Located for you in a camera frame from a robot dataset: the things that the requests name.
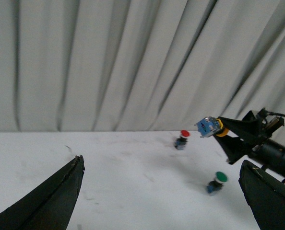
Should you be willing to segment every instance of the black cable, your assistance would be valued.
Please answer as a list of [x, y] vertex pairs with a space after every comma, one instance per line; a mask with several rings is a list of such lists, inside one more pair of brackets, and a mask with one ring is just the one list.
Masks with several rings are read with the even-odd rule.
[[285, 117], [285, 114], [274, 113], [274, 112], [268, 112], [268, 115], [273, 115], [273, 116], [282, 116], [282, 117]]

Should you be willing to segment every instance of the white curtain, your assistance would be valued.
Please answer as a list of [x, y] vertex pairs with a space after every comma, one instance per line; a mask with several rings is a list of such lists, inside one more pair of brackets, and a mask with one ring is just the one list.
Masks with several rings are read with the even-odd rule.
[[285, 113], [285, 0], [0, 0], [0, 131], [191, 130], [263, 107]]

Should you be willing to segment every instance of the red object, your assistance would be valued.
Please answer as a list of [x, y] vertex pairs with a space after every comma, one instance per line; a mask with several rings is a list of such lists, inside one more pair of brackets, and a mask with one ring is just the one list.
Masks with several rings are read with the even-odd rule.
[[181, 135], [185, 138], [188, 138], [190, 136], [190, 133], [189, 133], [189, 131], [181, 130]]

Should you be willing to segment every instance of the yellow ring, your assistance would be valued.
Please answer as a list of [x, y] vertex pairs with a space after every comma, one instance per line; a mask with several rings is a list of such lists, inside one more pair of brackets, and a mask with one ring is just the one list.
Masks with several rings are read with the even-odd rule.
[[224, 124], [222, 123], [222, 121], [221, 121], [220, 119], [216, 118], [216, 120], [218, 121], [220, 128], [223, 129], [223, 131], [222, 131], [221, 133], [219, 133], [219, 134], [216, 134], [216, 136], [218, 136], [218, 137], [224, 137], [225, 135], [228, 134], [229, 129], [227, 129], [226, 127], [224, 127]]

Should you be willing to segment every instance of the white table surface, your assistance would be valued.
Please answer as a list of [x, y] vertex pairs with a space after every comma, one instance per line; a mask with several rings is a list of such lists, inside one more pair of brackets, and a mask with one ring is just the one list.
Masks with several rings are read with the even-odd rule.
[[[178, 151], [179, 132], [0, 133], [0, 212], [83, 155], [68, 230], [258, 230], [238, 183], [243, 159], [227, 164], [215, 139], [199, 136]], [[209, 196], [216, 171], [229, 181]]]

